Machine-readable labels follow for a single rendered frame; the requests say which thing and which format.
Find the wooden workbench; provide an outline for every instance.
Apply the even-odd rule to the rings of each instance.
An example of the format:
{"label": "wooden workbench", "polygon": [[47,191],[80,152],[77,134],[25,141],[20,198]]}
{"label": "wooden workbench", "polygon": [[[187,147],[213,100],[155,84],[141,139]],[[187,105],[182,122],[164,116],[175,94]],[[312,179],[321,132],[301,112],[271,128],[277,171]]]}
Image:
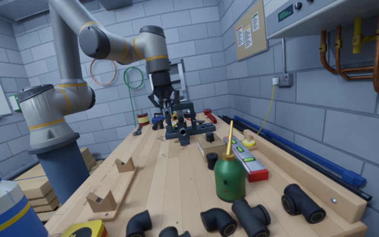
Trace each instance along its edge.
{"label": "wooden workbench", "polygon": [[[203,114],[198,114],[197,119],[209,122]],[[228,135],[229,125],[221,119],[218,119],[215,126],[215,133],[219,137]],[[127,161],[130,156],[139,169],[117,219],[105,222],[109,237],[124,237],[129,219],[146,209],[153,222],[153,229],[145,232],[147,237],[157,237],[161,229],[167,226],[175,226],[179,234],[187,230],[192,237],[220,236],[218,231],[206,232],[200,212],[218,207],[229,212],[235,220],[237,218],[231,210],[232,204],[223,202],[216,196],[214,171],[207,169],[196,136],[191,137],[190,145],[181,147],[177,139],[165,140],[164,132],[165,130],[153,131],[151,125],[147,125],[142,129],[142,135],[134,137],[130,134],[46,223],[45,227],[51,236],[59,237],[69,225],[88,220],[92,210],[86,202],[87,194],[106,184],[107,178],[116,169],[115,159]],[[236,130],[233,134],[238,139],[243,139],[243,135]],[[296,181],[293,178],[295,175],[290,176],[284,171],[286,168],[283,170],[273,159],[267,158],[270,155],[265,155],[268,152],[262,143],[258,137],[257,150],[252,153],[269,170],[269,179],[254,183],[246,181],[245,199],[251,207],[262,204],[268,210],[271,217],[271,225],[268,226],[270,237],[364,237],[366,225],[362,222],[351,224],[342,218]],[[280,198],[290,183],[299,184],[325,209],[327,216],[322,222],[308,224],[302,215],[290,216],[285,212]],[[347,198],[354,200],[354,197],[356,196],[351,193]],[[247,235],[238,224],[232,236]]]}

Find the yellow cable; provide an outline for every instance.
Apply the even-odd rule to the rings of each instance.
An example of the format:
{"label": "yellow cable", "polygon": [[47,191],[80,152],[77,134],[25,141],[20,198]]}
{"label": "yellow cable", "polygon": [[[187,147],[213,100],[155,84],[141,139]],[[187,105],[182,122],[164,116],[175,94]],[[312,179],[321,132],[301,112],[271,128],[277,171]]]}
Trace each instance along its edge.
{"label": "yellow cable", "polygon": [[266,115],[266,118],[264,119],[264,122],[261,126],[261,129],[259,129],[259,131],[257,132],[257,135],[259,134],[259,132],[262,130],[263,126],[264,126],[264,123],[266,123],[266,119],[268,117],[268,113],[270,113],[270,109],[271,109],[271,105],[272,105],[272,100],[274,98],[274,89],[275,89],[275,85],[273,86],[273,95],[271,96],[271,104],[270,104],[270,108],[268,108],[268,112],[267,112],[267,115]]}

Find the black tee fitting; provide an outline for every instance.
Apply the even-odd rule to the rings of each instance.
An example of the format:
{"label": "black tee fitting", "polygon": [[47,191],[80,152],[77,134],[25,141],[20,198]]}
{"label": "black tee fitting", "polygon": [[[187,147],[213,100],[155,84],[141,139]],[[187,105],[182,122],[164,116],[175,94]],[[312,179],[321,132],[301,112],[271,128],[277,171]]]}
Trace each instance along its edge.
{"label": "black tee fitting", "polygon": [[326,216],[325,210],[317,205],[317,203],[295,183],[288,185],[284,189],[282,205],[284,210],[292,216],[302,214],[309,224],[319,223]]}
{"label": "black tee fitting", "polygon": [[160,233],[159,237],[191,237],[188,231],[178,236],[177,229],[173,226],[164,228]]}
{"label": "black tee fitting", "polygon": [[145,237],[145,230],[153,228],[149,211],[138,213],[133,216],[126,226],[126,237]]}
{"label": "black tee fitting", "polygon": [[271,218],[264,206],[250,207],[245,199],[238,199],[233,203],[232,211],[237,216],[248,237],[270,236],[270,231],[266,225],[271,223]]}
{"label": "black tee fitting", "polygon": [[218,229],[223,237],[233,234],[237,228],[237,221],[228,212],[220,208],[212,208],[202,212],[200,217],[208,232]]}

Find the paper note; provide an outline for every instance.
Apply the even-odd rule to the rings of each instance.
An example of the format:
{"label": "paper note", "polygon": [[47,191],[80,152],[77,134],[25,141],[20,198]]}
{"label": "paper note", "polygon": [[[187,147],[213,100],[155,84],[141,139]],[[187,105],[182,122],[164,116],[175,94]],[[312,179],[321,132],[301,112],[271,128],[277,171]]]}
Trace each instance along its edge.
{"label": "paper note", "polygon": [[251,27],[250,27],[250,25],[248,25],[244,29],[244,39],[245,39],[245,49],[249,48],[250,46],[253,45],[253,43],[251,41]]}
{"label": "paper note", "polygon": [[237,33],[238,47],[244,45],[244,32],[242,30],[242,26],[238,27],[238,29],[236,30],[236,33]]}
{"label": "paper note", "polygon": [[258,12],[254,14],[254,16],[251,17],[251,20],[253,21],[253,32],[259,29],[259,17]]}

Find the cork board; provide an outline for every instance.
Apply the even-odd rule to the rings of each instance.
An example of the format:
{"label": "cork board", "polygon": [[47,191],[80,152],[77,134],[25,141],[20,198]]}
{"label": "cork board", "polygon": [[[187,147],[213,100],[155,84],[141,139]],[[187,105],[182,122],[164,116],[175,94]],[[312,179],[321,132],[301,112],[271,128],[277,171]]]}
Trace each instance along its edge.
{"label": "cork board", "polygon": [[234,36],[238,61],[268,50],[262,0],[234,25]]}

